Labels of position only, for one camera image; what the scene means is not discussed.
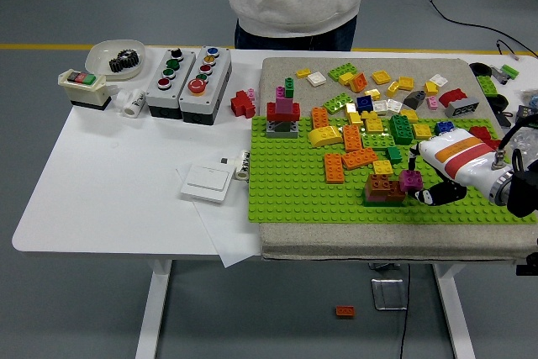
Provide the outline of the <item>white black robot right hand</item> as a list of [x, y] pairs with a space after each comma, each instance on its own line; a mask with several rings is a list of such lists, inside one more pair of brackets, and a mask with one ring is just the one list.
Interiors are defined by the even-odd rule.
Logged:
[[496, 152], [464, 129], [453, 129], [422, 140], [409, 148], [409, 169], [417, 157], [433, 167], [441, 182], [408, 195], [421, 203], [440, 206], [466, 197], [469, 187], [476, 188], [489, 202], [508, 203], [512, 166], [503, 162], [504, 152]]

